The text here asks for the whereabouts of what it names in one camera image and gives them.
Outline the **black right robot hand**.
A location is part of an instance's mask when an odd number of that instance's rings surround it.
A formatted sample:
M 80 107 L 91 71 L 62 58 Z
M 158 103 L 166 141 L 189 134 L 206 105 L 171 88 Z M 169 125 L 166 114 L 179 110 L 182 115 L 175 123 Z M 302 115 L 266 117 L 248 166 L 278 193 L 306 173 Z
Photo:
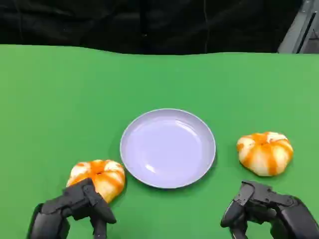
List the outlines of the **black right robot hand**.
M 220 225 L 229 229 L 233 239 L 246 239 L 249 221 L 260 225 L 270 223 L 274 239 L 319 237 L 318 223 L 299 198 L 278 194 L 271 186 L 255 181 L 242 181 Z

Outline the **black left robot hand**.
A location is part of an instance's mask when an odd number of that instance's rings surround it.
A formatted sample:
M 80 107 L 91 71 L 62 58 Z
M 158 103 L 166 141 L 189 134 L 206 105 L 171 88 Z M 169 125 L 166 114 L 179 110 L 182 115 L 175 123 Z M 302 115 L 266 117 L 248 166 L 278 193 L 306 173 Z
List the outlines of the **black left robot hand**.
M 28 239 L 65 239 L 70 230 L 68 217 L 78 221 L 89 217 L 93 238 L 107 238 L 107 224 L 117 222 L 109 204 L 86 178 L 63 190 L 61 196 L 38 204 L 32 214 Z

